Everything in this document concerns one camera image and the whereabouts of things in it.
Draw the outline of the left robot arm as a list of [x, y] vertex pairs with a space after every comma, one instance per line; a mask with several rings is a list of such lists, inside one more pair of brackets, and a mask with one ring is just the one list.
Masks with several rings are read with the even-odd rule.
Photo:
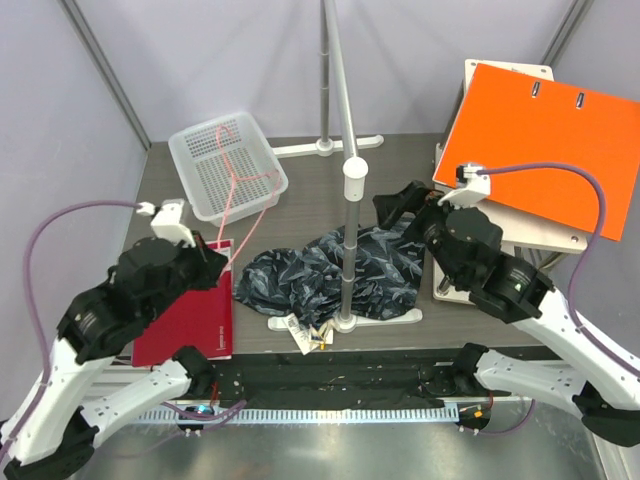
[[1, 424], [8, 479], [67, 479], [113, 434], [168, 400], [205, 397], [215, 370], [184, 346], [142, 379], [88, 402], [85, 395], [115, 357], [190, 291], [216, 286], [226, 256], [200, 236], [194, 244], [144, 238], [120, 255], [107, 279], [77, 295], [57, 327], [51, 373], [35, 410], [22, 405]]

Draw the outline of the pink wire hanger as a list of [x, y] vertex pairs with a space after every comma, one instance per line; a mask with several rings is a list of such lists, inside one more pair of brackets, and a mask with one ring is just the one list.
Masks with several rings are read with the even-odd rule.
[[229, 174], [229, 177], [230, 177], [230, 190], [229, 190], [229, 193], [227, 195], [227, 200], [226, 200], [225, 208], [224, 208], [224, 211], [223, 211], [222, 220], [221, 220], [221, 223], [220, 223], [220, 226], [219, 226], [219, 229], [218, 229], [218, 234], [217, 234], [217, 237], [216, 237], [216, 243], [218, 245], [221, 244], [222, 237], [223, 237], [223, 234], [225, 232], [225, 227], [226, 227], [226, 225], [228, 223], [228, 219], [229, 219], [229, 216], [230, 216], [230, 213], [231, 213], [232, 202], [233, 202], [233, 199], [234, 199], [236, 187], [241, 183], [251, 182], [251, 181], [254, 181], [254, 180], [261, 179], [261, 178], [276, 177], [276, 184], [274, 186], [274, 189], [271, 192], [269, 200], [264, 205], [262, 211], [258, 215], [256, 221], [254, 222], [252, 227], [249, 229], [249, 231], [246, 234], [246, 236], [244, 237], [244, 239], [241, 241], [240, 245], [237, 247], [237, 249], [234, 251], [234, 253], [230, 257], [228, 267], [232, 268], [234, 263], [235, 263], [235, 260], [242, 253], [242, 251], [244, 250], [244, 248], [247, 245], [247, 243], [252, 239], [252, 237], [254, 236], [255, 231], [258, 229], [258, 226], [260, 225], [262, 219], [264, 218], [265, 213], [266, 213], [266, 211], [268, 209], [268, 205], [271, 203], [271, 200], [275, 197], [277, 189], [279, 188], [279, 185], [281, 183], [281, 175], [278, 172], [278, 170], [273, 170], [273, 171], [270, 171], [270, 172], [267, 172], [267, 173], [264, 173], [264, 174], [260, 174], [260, 175], [245, 176], [245, 177], [238, 176], [236, 174], [236, 171], [235, 171], [234, 167], [232, 166], [231, 161], [228, 158], [228, 155], [226, 153], [225, 148], [222, 145], [221, 137], [222, 137], [222, 133], [223, 132], [225, 132], [229, 137], [232, 137], [232, 131], [227, 126], [221, 125], [221, 126], [218, 126], [216, 128], [216, 132], [215, 132], [216, 146], [218, 147], [218, 150], [220, 151], [220, 153], [222, 155], [224, 166], [225, 166], [226, 171], [227, 171], [227, 173]]

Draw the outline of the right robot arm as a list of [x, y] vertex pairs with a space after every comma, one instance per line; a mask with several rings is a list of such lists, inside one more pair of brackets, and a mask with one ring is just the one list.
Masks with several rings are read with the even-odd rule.
[[377, 224], [390, 229], [413, 219], [403, 235], [423, 243], [457, 291], [487, 315], [541, 341], [568, 367], [544, 368], [468, 343], [451, 380], [465, 395], [522, 393], [579, 418], [593, 434], [621, 447], [639, 443], [639, 358], [582, 314], [553, 282], [501, 249], [502, 229], [478, 208], [460, 208], [420, 181], [376, 195]]

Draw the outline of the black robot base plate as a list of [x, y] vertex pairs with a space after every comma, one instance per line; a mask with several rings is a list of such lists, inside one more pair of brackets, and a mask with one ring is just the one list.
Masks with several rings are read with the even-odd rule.
[[445, 350], [326, 351], [236, 355], [212, 363], [214, 377], [183, 400], [248, 409], [376, 410], [440, 407], [488, 390], [453, 368]]

